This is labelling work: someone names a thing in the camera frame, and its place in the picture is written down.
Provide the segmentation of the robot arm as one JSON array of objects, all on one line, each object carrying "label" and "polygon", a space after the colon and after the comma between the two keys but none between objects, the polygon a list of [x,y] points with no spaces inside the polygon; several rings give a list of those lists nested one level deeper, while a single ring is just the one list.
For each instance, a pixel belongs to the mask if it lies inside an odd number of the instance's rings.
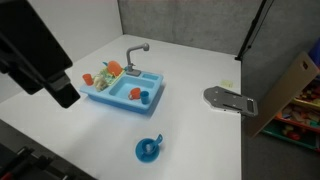
[{"label": "robot arm", "polygon": [[27,0],[0,0],[0,70],[25,92],[42,89],[63,108],[80,95],[66,70],[71,59]]}]

